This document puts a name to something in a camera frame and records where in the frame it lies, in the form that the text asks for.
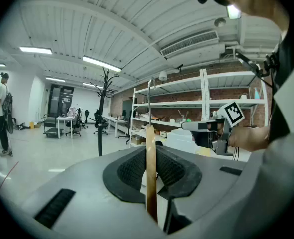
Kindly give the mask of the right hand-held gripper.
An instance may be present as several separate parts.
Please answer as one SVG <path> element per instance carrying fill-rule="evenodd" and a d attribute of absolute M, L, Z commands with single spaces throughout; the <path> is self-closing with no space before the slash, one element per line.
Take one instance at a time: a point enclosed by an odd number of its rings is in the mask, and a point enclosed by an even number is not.
<path fill-rule="evenodd" d="M 210 148 L 218 156 L 231 156 L 228 152 L 232 130 L 243 119 L 244 114 L 236 102 L 223 105 L 211 113 L 211 120 L 184 122 L 183 130 L 191 130 L 197 146 Z"/>

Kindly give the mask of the black glass door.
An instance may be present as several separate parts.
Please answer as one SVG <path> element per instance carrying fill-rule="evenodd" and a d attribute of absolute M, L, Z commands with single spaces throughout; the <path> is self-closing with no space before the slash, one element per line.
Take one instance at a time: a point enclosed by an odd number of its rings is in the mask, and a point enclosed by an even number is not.
<path fill-rule="evenodd" d="M 72 105 L 74 88 L 52 84 L 49 94 L 48 114 L 52 117 L 66 115 Z"/>

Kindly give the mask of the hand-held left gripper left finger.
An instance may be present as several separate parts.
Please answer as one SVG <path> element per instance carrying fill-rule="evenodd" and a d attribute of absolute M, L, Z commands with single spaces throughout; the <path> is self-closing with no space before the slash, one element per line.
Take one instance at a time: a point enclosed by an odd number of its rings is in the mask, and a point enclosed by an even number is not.
<path fill-rule="evenodd" d="M 145 154 L 138 147 L 74 164 L 21 207 L 41 238 L 159 238 L 162 230 L 140 192 Z"/>

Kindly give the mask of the small black office chair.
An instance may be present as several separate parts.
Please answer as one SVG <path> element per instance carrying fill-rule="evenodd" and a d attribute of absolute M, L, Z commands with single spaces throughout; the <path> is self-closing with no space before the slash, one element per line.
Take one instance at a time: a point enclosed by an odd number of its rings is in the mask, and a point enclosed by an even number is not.
<path fill-rule="evenodd" d="M 82 127 L 83 129 L 88 128 L 88 126 L 87 126 L 87 123 L 88 123 L 88 116 L 89 116 L 89 111 L 88 111 L 88 110 L 85 110 L 85 118 L 84 118 L 84 119 L 81 119 L 81 127 Z"/>

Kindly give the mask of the black platform trolley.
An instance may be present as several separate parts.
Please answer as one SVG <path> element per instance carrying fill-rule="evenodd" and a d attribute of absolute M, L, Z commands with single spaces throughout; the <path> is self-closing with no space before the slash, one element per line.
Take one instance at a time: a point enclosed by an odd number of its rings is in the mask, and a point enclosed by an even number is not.
<path fill-rule="evenodd" d="M 58 129 L 58 126 L 60 123 L 57 121 L 56 117 L 53 117 L 49 114 L 45 114 L 43 116 L 43 122 L 44 122 L 44 135 L 46 137 L 52 136 L 58 138 L 58 133 L 62 133 L 63 129 Z"/>

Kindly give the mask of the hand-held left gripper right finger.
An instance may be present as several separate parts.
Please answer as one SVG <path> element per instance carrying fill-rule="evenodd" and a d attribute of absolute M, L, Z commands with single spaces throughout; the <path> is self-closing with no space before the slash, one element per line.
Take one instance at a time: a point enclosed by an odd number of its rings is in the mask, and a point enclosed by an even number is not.
<path fill-rule="evenodd" d="M 207 213 L 231 188 L 245 162 L 206 157 L 166 146 L 156 148 L 157 172 L 164 186 L 158 194 L 167 199 L 163 226 L 174 233 Z"/>

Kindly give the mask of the white ceiling air conditioner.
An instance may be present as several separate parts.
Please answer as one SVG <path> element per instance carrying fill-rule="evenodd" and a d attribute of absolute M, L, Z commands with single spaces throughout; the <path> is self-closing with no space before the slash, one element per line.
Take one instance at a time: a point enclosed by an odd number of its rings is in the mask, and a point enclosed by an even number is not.
<path fill-rule="evenodd" d="M 216 30 L 195 33 L 173 42 L 161 49 L 163 57 L 169 58 L 181 52 L 199 47 L 210 46 L 219 43 L 219 35 Z"/>

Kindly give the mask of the person's black shirt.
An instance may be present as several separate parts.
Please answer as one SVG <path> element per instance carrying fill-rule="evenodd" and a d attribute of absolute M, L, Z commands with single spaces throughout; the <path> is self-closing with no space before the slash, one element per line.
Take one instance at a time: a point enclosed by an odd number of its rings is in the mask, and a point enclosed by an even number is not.
<path fill-rule="evenodd" d="M 276 57 L 279 67 L 271 72 L 272 77 L 272 97 L 283 85 L 285 80 L 294 70 L 294 19 L 290 19 L 288 31 L 283 40 L 278 44 Z M 289 128 L 282 115 L 276 101 L 272 99 L 269 142 L 289 134 Z"/>

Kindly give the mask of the cardboard box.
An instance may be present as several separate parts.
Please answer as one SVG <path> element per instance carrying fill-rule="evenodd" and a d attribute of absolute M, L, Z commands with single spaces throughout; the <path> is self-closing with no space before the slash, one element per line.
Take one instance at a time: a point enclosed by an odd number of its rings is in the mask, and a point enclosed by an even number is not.
<path fill-rule="evenodd" d="M 131 144 L 132 145 L 145 145 L 146 139 L 144 137 L 136 135 L 131 138 Z"/>

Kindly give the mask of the white metal shelving unit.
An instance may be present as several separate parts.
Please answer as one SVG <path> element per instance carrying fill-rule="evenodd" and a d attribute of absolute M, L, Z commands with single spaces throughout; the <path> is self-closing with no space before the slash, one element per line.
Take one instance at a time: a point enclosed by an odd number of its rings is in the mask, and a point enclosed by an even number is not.
<path fill-rule="evenodd" d="M 241 109 L 250 110 L 250 125 L 268 124 L 269 104 L 267 87 L 264 82 L 250 71 L 237 71 L 207 74 L 206 69 L 199 71 L 197 77 L 186 78 L 150 88 L 151 108 L 155 109 L 198 109 L 201 119 L 209 119 L 213 109 L 219 109 L 229 102 L 237 102 Z M 260 98 L 254 99 L 254 88 Z M 147 88 L 134 90 L 133 97 L 147 98 Z M 139 115 L 140 109 L 147 109 L 147 102 L 132 102 L 131 121 L 148 122 L 148 116 Z M 164 115 L 151 119 L 152 123 L 178 127 L 180 120 L 170 122 Z"/>

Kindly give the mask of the long white desk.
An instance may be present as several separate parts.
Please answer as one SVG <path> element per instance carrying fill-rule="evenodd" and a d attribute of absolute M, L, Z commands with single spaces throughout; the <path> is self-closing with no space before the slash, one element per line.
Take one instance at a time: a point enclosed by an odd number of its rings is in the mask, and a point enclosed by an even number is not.
<path fill-rule="evenodd" d="M 112 126 L 115 130 L 115 138 L 129 138 L 129 128 L 128 122 L 125 120 L 119 120 L 117 118 L 106 116 L 105 117 L 108 122 L 108 131 L 110 131 L 110 127 Z M 124 135 L 118 135 L 118 130 L 124 133 Z"/>

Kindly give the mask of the small white desk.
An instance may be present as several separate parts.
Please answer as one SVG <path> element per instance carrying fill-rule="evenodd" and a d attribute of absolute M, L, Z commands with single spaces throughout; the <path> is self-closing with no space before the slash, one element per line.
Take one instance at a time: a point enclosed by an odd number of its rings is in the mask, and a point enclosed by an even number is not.
<path fill-rule="evenodd" d="M 71 139 L 73 139 L 73 119 L 74 119 L 74 117 L 62 117 L 62 116 L 59 116 L 56 118 L 56 125 L 57 125 L 59 139 L 61 136 L 61 130 L 60 130 L 60 122 L 61 121 L 63 122 L 63 124 L 65 124 L 67 121 L 70 122 L 70 136 L 71 136 Z"/>

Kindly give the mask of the person's right forearm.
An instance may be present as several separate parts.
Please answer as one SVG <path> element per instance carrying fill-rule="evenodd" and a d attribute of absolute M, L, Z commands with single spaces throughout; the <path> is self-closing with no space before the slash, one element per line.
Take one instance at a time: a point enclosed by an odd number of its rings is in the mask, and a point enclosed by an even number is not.
<path fill-rule="evenodd" d="M 266 149 L 269 145 L 270 127 L 234 127 L 229 137 L 229 145 L 248 152 Z"/>

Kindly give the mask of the grey office chair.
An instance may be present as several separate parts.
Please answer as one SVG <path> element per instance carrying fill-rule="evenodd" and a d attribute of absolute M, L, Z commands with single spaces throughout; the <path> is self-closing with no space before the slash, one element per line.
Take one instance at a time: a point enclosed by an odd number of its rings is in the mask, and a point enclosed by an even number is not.
<path fill-rule="evenodd" d="M 74 135 L 77 134 L 81 136 L 80 130 L 81 130 L 81 108 L 77 109 L 77 113 L 75 118 L 67 123 L 67 126 L 72 126 L 72 130 L 70 132 L 67 132 L 65 135 L 67 136 L 68 134 Z"/>

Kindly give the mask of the wooden hanger with metal hook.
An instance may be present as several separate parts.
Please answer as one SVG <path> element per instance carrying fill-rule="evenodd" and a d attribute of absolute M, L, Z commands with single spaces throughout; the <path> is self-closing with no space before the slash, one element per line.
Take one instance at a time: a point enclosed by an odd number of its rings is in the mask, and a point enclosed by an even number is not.
<path fill-rule="evenodd" d="M 153 220 L 157 220 L 157 190 L 156 190 L 156 145 L 154 128 L 151 125 L 151 102 L 150 102 L 150 87 L 153 84 L 154 88 L 155 79 L 152 77 L 147 85 L 147 104 L 149 110 L 148 125 L 146 127 L 146 180 L 147 180 L 147 212 L 151 215 Z"/>

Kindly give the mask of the black coat rack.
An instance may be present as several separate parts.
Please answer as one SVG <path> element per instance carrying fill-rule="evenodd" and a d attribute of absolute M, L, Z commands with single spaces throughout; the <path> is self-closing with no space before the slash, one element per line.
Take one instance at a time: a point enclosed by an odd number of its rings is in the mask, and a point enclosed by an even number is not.
<path fill-rule="evenodd" d="M 112 83 L 112 79 L 119 77 L 118 74 L 115 74 L 114 76 L 109 77 L 110 69 L 105 69 L 103 67 L 104 74 L 102 75 L 104 84 L 102 89 L 100 89 L 96 84 L 91 84 L 98 90 L 98 96 L 100 97 L 100 103 L 99 103 L 99 112 L 98 112 L 98 156 L 102 156 L 102 127 L 103 127 L 103 105 L 104 105 L 104 98 L 111 98 L 113 95 L 108 94 L 108 88 Z"/>

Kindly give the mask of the dark display screen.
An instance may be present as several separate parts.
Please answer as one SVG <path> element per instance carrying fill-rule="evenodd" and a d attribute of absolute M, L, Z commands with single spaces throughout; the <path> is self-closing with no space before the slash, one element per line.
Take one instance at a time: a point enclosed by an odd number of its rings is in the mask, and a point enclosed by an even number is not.
<path fill-rule="evenodd" d="M 132 99 L 123 101 L 122 105 L 122 115 L 128 117 L 132 110 Z"/>

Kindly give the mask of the white box appliance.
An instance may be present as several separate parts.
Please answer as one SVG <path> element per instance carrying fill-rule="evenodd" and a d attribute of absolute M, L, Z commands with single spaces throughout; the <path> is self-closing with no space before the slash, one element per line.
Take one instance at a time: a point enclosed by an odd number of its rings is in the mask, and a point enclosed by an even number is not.
<path fill-rule="evenodd" d="M 192 140 L 191 132 L 181 128 L 174 129 L 167 134 L 165 146 L 192 154 L 200 154 L 200 147 Z"/>

